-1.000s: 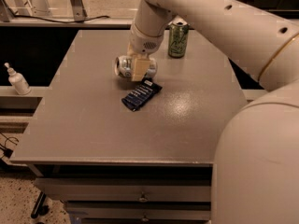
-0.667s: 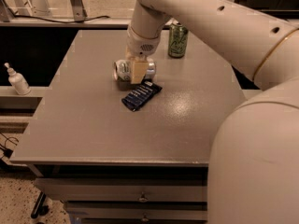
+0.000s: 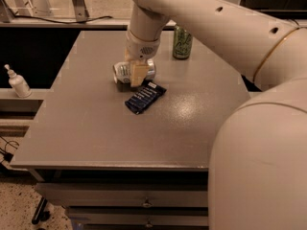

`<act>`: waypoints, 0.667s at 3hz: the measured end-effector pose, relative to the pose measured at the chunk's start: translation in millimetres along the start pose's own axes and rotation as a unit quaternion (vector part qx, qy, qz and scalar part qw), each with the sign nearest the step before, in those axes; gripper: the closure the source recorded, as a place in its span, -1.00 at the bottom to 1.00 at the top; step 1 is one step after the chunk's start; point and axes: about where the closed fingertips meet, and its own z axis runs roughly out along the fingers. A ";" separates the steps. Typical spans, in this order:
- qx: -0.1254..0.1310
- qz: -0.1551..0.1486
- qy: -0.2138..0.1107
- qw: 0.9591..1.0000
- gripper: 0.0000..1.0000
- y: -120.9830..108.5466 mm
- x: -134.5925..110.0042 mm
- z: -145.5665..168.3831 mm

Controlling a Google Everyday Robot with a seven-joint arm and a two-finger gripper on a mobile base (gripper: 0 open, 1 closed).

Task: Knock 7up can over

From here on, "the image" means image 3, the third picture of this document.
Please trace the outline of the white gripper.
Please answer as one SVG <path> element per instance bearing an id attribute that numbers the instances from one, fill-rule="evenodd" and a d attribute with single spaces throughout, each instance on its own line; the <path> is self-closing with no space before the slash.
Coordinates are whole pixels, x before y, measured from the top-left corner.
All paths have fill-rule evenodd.
<path id="1" fill-rule="evenodd" d="M 137 38 L 131 31 L 126 33 L 125 61 L 147 60 L 156 55 L 160 40 L 144 41 Z M 138 87 L 147 77 L 150 66 L 147 63 L 130 64 L 130 86 Z"/>

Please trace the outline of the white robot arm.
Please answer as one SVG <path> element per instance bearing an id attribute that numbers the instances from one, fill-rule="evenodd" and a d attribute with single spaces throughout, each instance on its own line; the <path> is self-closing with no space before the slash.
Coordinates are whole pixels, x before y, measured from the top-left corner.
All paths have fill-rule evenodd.
<path id="1" fill-rule="evenodd" d="M 306 30 L 225 0 L 132 0 L 128 53 L 173 20 L 258 95 L 221 125 L 210 151 L 210 230 L 307 230 Z"/>

